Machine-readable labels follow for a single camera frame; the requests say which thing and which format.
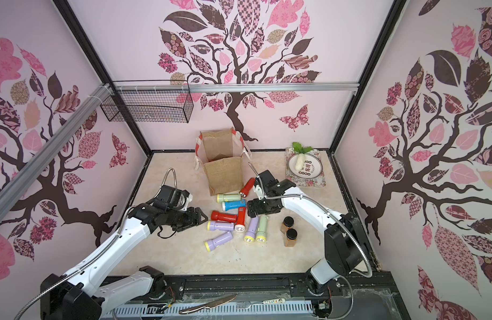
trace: metal grill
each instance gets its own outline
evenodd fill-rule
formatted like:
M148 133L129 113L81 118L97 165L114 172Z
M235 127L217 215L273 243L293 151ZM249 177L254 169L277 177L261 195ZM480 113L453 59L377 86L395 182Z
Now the metal grill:
M109 121L189 122L193 101L189 89L119 90L130 116L124 116L112 96L101 104Z

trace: plate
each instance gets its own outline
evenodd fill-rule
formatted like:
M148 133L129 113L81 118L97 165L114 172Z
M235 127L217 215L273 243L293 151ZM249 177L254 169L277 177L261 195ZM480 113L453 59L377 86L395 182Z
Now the plate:
M297 161L298 154L290 157L288 160L288 169L293 173L293 175L304 178L304 179L313 179L318 177L322 172L322 163L317 159L317 157L305 154L305 164L303 165L303 169L300 171L296 171L294 169L294 165Z

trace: spice jar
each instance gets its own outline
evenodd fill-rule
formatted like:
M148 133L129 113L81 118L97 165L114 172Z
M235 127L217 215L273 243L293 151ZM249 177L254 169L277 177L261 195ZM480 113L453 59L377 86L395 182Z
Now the spice jar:
M289 229L285 233L283 238L283 245L285 247L294 247L296 245L296 238L298 237L298 232L295 229Z
M285 234L287 230L292 228L293 225L294 225L294 219L292 217L285 217L285 219L283 219L283 222L281 223L281 227L280 227L281 233Z

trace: tree trunk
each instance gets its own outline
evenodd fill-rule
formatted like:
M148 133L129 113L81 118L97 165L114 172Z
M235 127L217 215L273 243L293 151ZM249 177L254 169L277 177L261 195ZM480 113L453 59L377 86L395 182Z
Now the tree trunk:
M230 94L232 96L232 102L230 102L230 106L228 106L227 116L232 121L234 128L238 132L241 132L241 135L243 136L244 141L258 141L258 139L251 138L250 136L248 136L244 132L244 125L241 122L241 120L239 120L239 114L235 110L242 102L241 93L240 92L230 92Z

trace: cable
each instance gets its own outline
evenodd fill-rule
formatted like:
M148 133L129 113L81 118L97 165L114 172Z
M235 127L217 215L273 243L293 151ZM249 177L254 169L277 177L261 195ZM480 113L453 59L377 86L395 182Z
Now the cable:
M349 292L351 292L351 304L349 305L349 309L346 311L345 314L341 315L340 317L336 317L336 318L321 318L321 317L316 317L319 320L321 320L321 319L322 320L340 320L340 319L344 319L345 317L347 317L351 313L352 304L354 302L354 298L352 296L352 287L351 287L351 284L349 283L349 281L346 278L344 278L341 275L339 277L344 279L344 281L347 283L347 286L349 287Z
M330 212L326 209L326 207L324 207L322 204L320 204L319 202L315 201L314 199L307 197L306 195L292 194L292 195L276 195L274 197L270 197L270 196L266 195L264 193L264 184L262 183L262 179L260 178L257 170L255 169L255 167L253 166L253 164L251 162L248 162L248 165L251 168L251 170L253 170L253 172L255 172L255 175L257 176L258 181L260 182L260 188L262 189L262 195L264 196L264 198L266 198L266 199L282 199L282 198L300 198L300 199L306 199L306 200L314 203L315 205L317 205L321 210L323 210L326 213L326 215L329 218L332 218L339 225L339 227L342 229L342 231L344 231L344 233L349 236L349 238L351 239L351 241L358 248L358 250L360 251L360 254L362 255L362 259L365 262L365 266L367 267L367 272L363 272L363 271L360 271L360 270L357 270L357 269L353 269L353 270L351 270L351 272L356 272L359 275L362 275L362 276L364 276L366 278L372 277L372 267L371 267L371 264L369 263L369 260L367 258L367 255L365 254L365 252L363 252L362 247L360 246L360 244L358 243L358 241L355 239L355 237L344 226L344 224L342 222L340 222L339 219L337 219L336 216L334 216L333 214L330 214Z
M125 210L124 215L127 216L132 209L134 209L134 207L129 207L127 210ZM79 270L72 272L68 276L62 278L61 280L59 280L58 282L56 282L55 284L53 284L49 288L47 288L45 291L43 291L42 293L40 293L39 295L34 297L33 300L29 301L27 304L25 304L25 306L22 307L22 309L20 309L19 313L17 313L17 315L15 316L14 320L19 320L23 316L23 314L27 311L27 309L29 309L31 307L31 305L35 304L35 302L38 301L39 299L41 299L41 297L43 297L45 294L47 294L50 291L52 291L53 289L55 289L58 285L62 284L63 282L68 281L71 278L75 277L76 275L80 274L85 269L87 269L90 265L92 265L97 259L99 259L107 250L109 250L109 248L121 236L121 231L123 230L123 226L125 225L126 220L127 219L122 219L121 224L118 227L118 233L114 236L113 240L111 240L111 242L109 242L109 244L102 251L100 251L100 253L98 253L95 256L95 258L91 259L87 264L83 265Z

